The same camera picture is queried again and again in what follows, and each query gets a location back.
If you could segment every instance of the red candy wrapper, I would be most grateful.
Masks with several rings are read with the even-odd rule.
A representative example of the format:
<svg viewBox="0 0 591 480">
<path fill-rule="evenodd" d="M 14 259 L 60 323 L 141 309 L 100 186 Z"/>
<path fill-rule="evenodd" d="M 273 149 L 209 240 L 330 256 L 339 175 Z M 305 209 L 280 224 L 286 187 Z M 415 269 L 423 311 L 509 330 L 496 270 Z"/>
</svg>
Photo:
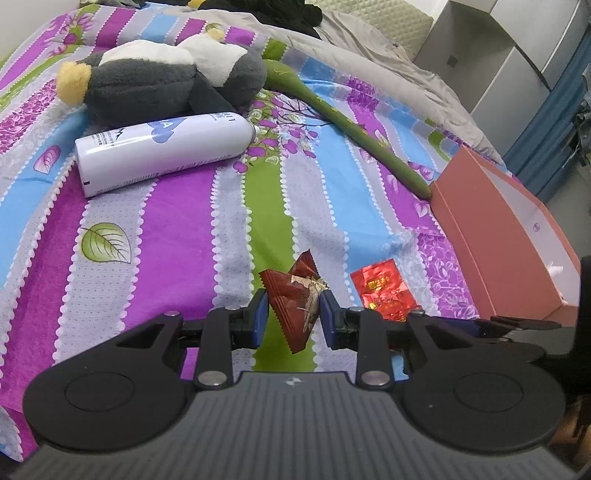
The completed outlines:
<svg viewBox="0 0 591 480">
<path fill-rule="evenodd" d="M 386 320 L 401 322 L 418 307 L 392 259 L 363 267 L 351 279 L 363 306 L 377 310 Z"/>
<path fill-rule="evenodd" d="M 310 250 L 299 256 L 288 273 L 263 270 L 259 275 L 291 353 L 301 352 L 318 318 L 320 292 L 327 288 Z"/>
</svg>

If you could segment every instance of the metal screw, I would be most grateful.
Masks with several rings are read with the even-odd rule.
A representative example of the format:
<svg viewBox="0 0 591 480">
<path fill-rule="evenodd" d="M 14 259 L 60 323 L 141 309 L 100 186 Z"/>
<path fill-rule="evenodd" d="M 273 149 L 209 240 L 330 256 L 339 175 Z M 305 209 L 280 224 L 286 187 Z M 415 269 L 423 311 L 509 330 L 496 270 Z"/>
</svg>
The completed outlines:
<svg viewBox="0 0 591 480">
<path fill-rule="evenodd" d="M 361 381 L 371 387 L 381 387 L 390 381 L 390 376 L 381 370 L 369 370 L 361 375 Z"/>
<path fill-rule="evenodd" d="M 218 387 L 226 383 L 228 377 L 224 372 L 220 372 L 219 370 L 207 370 L 206 372 L 201 372 L 197 377 L 197 380 L 199 380 L 201 385 Z"/>
</svg>

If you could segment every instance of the green handle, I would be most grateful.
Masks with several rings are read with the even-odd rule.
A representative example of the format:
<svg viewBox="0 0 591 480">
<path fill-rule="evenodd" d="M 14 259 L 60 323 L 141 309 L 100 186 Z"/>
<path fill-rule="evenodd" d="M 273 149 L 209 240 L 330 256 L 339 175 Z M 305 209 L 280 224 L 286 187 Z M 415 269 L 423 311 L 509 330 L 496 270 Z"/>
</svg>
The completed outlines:
<svg viewBox="0 0 591 480">
<path fill-rule="evenodd" d="M 348 135 L 360 147 L 383 164 L 400 182 L 423 200 L 431 198 L 431 188 L 412 168 L 400 160 L 394 153 L 384 147 L 359 125 L 352 122 L 344 114 L 330 106 L 310 90 L 291 68 L 276 60 L 263 60 L 267 67 L 265 88 L 282 92 L 306 102 L 319 114 L 330 120 Z"/>
</svg>

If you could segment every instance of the blue curtain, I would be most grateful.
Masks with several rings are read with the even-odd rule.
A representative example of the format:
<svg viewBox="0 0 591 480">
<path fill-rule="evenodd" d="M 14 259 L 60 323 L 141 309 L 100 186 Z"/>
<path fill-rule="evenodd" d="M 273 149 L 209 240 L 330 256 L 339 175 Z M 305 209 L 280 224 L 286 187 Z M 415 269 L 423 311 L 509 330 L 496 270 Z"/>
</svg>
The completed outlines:
<svg viewBox="0 0 591 480">
<path fill-rule="evenodd" d="M 582 73 L 591 63 L 591 30 L 587 29 L 573 58 L 550 95 L 505 154 L 504 160 L 524 186 L 546 202 L 565 180 L 573 150 L 573 117 L 583 100 Z"/>
</svg>

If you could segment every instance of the bed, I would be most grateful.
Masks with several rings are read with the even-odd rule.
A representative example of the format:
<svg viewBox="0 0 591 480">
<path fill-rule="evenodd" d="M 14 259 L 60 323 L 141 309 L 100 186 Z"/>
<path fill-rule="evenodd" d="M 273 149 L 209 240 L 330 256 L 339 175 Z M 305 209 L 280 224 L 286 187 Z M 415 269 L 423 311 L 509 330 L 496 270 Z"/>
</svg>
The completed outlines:
<svg viewBox="0 0 591 480">
<path fill-rule="evenodd" d="M 262 90 L 251 105 L 248 118 L 263 133 L 243 157 L 86 200 L 73 142 L 101 126 L 56 99 L 60 62 L 137 38 L 175 44 L 214 23 L 225 41 L 295 68 L 425 180 L 462 144 L 504 170 L 453 92 L 403 54 L 386 68 L 241 14 L 166 9 L 66 13 L 0 67 L 0 450 L 13 459 L 35 449 L 22 396 L 40 371 L 167 310 L 203 318 L 247 304 L 259 271 L 287 271 L 309 248 L 342 306 L 361 304 L 351 272 L 393 258 L 427 313 L 478 315 L 428 203 L 307 105 L 275 92 Z M 122 245 L 118 255 L 85 248 L 99 224 Z M 355 353 L 331 351 L 319 325 L 292 355 L 274 315 L 262 348 L 233 360 L 236 375 L 355 368 Z"/>
</svg>

